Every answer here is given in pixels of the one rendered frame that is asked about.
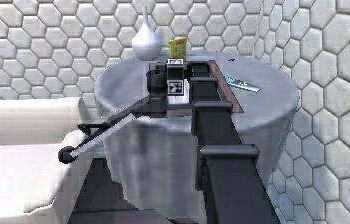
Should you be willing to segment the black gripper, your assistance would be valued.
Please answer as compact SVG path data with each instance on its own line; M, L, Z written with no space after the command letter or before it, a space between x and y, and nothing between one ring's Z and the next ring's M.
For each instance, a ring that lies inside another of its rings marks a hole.
M147 90L149 96L101 118L97 122L81 123L77 128L87 137L77 146L66 146L58 152L58 160L63 164L69 164L90 148L102 142L105 138L133 121L135 117L145 114L144 108L148 105L151 117L160 118L167 114L167 74L164 64L156 65L153 70L146 73Z

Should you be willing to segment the round table with white cloth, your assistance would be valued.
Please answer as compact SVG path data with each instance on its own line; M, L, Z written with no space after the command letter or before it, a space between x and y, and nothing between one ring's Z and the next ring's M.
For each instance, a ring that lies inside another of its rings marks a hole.
M257 59L212 51L191 51L188 59L213 60L221 72L260 87L258 93L235 89L243 110L233 116L240 139L260 150L256 164L268 181L289 133L299 101L298 88L285 72ZM148 63L137 58L107 67L95 82L100 115L124 109L147 96ZM139 209L154 209L169 218L204 222L202 193L195 189L196 140L188 117L140 117L104 141L107 165L125 199Z

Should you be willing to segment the white vase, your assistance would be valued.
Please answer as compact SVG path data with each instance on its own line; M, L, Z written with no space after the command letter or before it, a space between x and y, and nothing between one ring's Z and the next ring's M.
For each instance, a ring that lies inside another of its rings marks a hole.
M149 24L146 6L142 8L142 12L142 25L132 39L132 49L141 61L153 61L161 53L162 42Z

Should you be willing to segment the white sofa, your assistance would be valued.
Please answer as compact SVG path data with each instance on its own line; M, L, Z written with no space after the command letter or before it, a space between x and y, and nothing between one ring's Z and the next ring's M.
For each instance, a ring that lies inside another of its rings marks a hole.
M0 100L0 224L68 224L94 151L70 164L58 152L89 120L79 97Z

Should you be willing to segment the yellow box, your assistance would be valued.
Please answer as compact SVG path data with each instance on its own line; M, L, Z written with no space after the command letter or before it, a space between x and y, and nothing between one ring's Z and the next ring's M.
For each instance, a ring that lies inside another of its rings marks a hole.
M169 44L169 57L171 59L185 59L187 38L179 37L168 41Z

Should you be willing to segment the blue grey remote control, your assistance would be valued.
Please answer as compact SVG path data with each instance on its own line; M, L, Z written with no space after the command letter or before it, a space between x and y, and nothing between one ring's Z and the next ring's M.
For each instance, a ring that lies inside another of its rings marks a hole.
M232 87L235 87L235 88L239 88L239 89L242 89L242 90L255 92L255 93L258 93L261 90L260 87L257 87L255 85L252 85L252 84L246 82L246 81L242 81L242 80L235 79L235 78L232 78L232 77L225 76L225 81L227 82L227 84L229 86L232 86Z

